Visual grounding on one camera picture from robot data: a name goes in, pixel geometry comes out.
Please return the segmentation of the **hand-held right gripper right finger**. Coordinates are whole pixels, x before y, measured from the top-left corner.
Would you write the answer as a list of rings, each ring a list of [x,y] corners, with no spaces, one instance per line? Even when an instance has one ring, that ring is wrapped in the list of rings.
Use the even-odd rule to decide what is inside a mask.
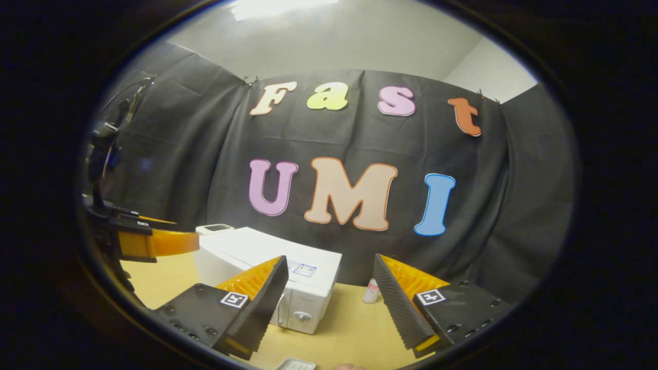
[[[513,308],[470,281],[449,283],[382,254],[374,257],[372,276],[416,358],[472,339]]]

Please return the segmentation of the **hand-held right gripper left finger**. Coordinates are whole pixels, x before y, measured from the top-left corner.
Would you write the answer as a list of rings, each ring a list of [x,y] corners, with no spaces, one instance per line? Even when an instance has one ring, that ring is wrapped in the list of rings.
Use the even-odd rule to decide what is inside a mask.
[[[154,310],[158,319],[217,352],[249,360],[288,282],[280,255],[216,286],[197,283]]]

